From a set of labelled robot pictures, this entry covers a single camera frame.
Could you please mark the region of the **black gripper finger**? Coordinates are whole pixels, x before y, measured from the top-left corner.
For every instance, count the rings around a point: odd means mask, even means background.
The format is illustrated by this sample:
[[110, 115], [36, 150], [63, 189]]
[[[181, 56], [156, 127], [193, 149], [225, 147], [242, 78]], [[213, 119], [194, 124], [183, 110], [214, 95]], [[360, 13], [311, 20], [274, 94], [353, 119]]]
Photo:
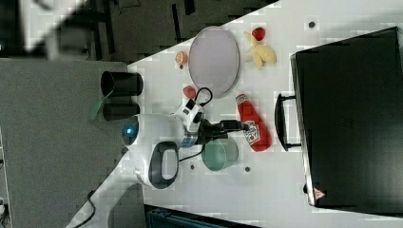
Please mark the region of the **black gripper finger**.
[[237, 120], [223, 120], [220, 121], [220, 125], [224, 131], [246, 131], [249, 129], [247, 123], [242, 123]]

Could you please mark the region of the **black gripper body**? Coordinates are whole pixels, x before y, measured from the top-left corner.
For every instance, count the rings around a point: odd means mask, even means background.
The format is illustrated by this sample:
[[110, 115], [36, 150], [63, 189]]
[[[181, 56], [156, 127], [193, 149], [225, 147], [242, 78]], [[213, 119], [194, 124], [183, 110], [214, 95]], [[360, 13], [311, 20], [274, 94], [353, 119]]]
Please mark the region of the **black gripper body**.
[[199, 127], [199, 144], [208, 144], [217, 139], [227, 139], [228, 133], [222, 123], [210, 123], [206, 119], [201, 121]]

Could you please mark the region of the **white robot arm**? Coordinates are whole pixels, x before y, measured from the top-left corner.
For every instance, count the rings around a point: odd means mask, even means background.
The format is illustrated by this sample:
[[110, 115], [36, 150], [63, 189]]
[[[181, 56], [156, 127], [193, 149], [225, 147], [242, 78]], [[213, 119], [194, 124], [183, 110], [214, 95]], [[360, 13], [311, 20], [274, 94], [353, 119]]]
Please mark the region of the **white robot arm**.
[[[139, 182], [156, 189], [170, 186], [179, 172], [179, 150], [194, 145], [206, 145], [217, 139], [227, 139], [230, 132], [246, 131], [249, 123], [223, 120], [210, 123], [197, 115], [189, 123], [178, 115], [138, 114], [126, 120], [122, 137], [134, 159], [134, 169]], [[171, 178], [163, 176], [163, 156], [167, 150], [176, 156], [176, 171]]]

